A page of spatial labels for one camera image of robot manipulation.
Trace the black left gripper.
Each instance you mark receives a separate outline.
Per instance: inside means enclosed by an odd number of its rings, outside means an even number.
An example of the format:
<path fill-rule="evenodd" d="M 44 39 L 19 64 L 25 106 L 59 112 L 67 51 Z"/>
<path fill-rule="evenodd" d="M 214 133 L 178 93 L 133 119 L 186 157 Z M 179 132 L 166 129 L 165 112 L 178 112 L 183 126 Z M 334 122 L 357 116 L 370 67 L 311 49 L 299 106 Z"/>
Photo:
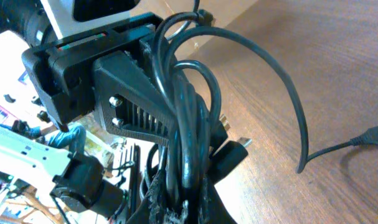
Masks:
<path fill-rule="evenodd" d="M 162 19 L 148 12 L 26 50 L 22 61 L 63 132 L 93 112 L 108 133 L 163 146 L 174 124 L 144 51 Z"/>

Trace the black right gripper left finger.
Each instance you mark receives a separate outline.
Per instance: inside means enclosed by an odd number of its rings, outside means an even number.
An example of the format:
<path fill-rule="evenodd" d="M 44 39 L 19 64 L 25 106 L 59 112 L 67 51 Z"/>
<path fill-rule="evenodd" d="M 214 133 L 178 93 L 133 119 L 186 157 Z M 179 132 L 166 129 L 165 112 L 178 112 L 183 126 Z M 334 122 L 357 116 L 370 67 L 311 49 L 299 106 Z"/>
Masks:
<path fill-rule="evenodd" d="M 139 208 L 126 224 L 163 224 L 167 214 L 166 171 L 159 170 Z"/>

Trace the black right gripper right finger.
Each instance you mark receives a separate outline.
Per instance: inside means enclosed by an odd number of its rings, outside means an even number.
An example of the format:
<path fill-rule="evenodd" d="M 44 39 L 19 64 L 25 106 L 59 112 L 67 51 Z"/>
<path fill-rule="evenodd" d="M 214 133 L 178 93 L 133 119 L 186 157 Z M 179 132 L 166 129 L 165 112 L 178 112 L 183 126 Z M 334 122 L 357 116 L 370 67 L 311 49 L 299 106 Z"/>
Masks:
<path fill-rule="evenodd" d="M 201 223 L 236 224 L 217 193 L 214 184 L 205 176 L 201 186 Z"/>

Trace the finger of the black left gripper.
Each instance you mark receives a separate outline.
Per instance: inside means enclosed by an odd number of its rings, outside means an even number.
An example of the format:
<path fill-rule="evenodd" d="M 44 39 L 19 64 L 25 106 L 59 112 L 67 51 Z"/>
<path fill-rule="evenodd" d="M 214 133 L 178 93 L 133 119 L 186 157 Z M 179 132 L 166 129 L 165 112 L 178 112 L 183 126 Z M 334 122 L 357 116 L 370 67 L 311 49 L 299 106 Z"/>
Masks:
<path fill-rule="evenodd" d="M 209 154 L 210 165 L 207 175 L 213 184 L 228 176 L 248 156 L 248 151 L 242 143 L 228 140 L 229 129 L 230 124 L 223 114 L 211 132 L 212 150 Z"/>

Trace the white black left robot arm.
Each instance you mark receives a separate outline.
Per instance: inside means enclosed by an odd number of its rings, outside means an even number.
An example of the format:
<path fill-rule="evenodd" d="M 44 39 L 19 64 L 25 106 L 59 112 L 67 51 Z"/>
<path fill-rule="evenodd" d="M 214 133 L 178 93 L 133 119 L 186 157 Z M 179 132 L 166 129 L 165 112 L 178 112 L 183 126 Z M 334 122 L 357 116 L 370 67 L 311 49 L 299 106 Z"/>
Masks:
<path fill-rule="evenodd" d="M 0 1 L 0 26 L 25 38 L 22 62 L 47 119 L 62 133 L 94 113 L 109 133 L 149 141 L 160 160 L 146 169 L 141 204 L 133 190 L 103 178 L 92 156 L 39 144 L 17 121 L 0 127 L 0 171 L 59 198 L 75 212 L 91 210 L 112 223 L 232 223 L 215 184 L 248 152 L 227 139 L 219 119 L 214 74 L 175 51 L 200 35 L 259 48 L 212 25 L 199 8 L 165 19 L 131 17 L 136 1 Z"/>

